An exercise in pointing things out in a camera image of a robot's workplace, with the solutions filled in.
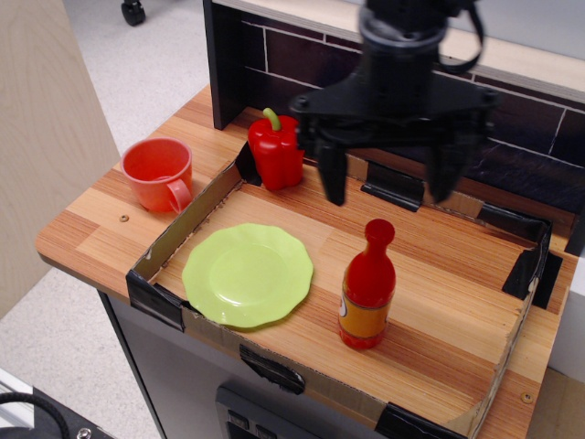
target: bottle cap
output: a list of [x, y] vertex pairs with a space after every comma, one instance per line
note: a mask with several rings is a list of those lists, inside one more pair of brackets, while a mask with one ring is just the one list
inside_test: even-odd
[[385, 219], [373, 219], [366, 225], [368, 242], [388, 245], [394, 240], [394, 226]]

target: dark brick tile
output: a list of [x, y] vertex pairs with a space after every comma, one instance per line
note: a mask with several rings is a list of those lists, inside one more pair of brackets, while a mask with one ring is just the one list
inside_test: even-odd
[[563, 109], [543, 102], [502, 92], [502, 104], [494, 111], [493, 138], [548, 154]]
[[507, 145], [484, 148], [466, 176], [572, 213], [585, 202], [585, 169]]
[[500, 80], [492, 80], [490, 78], [484, 78], [483, 76], [476, 76], [475, 82], [482, 83], [485, 85], [491, 85], [494, 87], [498, 87], [503, 90], [514, 91], [516, 93], [524, 94], [526, 96], [531, 96], [533, 98], [541, 99], [543, 101], [554, 102], [559, 105], [563, 105], [569, 108], [573, 108], [575, 110], [581, 110], [585, 112], [585, 103], [571, 101], [569, 99], [559, 98], [557, 96], [552, 96], [550, 94], [546, 94], [542, 91], [534, 91], [527, 89], [525, 87], [520, 87], [517, 85], [511, 85], [506, 82], [502, 82]]
[[264, 30], [244, 24], [242, 26], [244, 44], [244, 65], [256, 70], [266, 70], [264, 57]]
[[552, 155], [574, 165], [585, 166], [585, 114], [567, 111]]
[[259, 110], [271, 107], [278, 114], [294, 116], [289, 108], [291, 99], [298, 94], [314, 90], [297, 82], [250, 69], [246, 69], [246, 79], [248, 105]]
[[271, 27], [272, 29], [283, 30], [284, 32], [291, 32], [292, 34], [301, 35], [303, 37], [319, 39], [322, 41], [324, 39], [324, 34], [321, 32], [303, 29], [302, 27], [289, 25], [287, 23], [272, 20], [271, 18], [266, 18], [264, 16], [256, 16], [248, 12], [242, 14], [242, 21], [252, 23], [258, 26]]
[[325, 35], [325, 42], [335, 44], [337, 46], [343, 46], [344, 48], [352, 48], [354, 50], [362, 49], [362, 43], [356, 43], [355, 41], [347, 41], [346, 39], [332, 37], [330, 35]]
[[269, 71], [317, 87], [346, 78], [360, 55], [309, 39], [266, 32]]

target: yellow label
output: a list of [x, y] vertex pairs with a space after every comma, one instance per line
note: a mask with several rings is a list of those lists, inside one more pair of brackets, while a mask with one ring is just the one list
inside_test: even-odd
[[386, 327], [390, 302], [380, 308], [366, 308], [353, 303], [344, 291], [339, 308], [339, 324], [350, 336], [371, 338]]

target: cup handle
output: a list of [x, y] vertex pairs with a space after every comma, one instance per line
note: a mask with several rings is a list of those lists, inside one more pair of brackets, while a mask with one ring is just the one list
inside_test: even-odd
[[191, 190], [186, 186], [185, 182], [178, 178], [166, 184], [173, 194], [171, 199], [171, 207], [176, 213], [181, 213], [193, 200]]

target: green pepper stem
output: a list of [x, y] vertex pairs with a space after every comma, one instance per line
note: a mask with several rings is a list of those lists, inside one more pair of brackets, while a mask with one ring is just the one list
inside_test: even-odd
[[272, 109], [265, 108], [262, 114], [271, 121], [273, 131], [280, 131], [282, 129], [281, 120]]

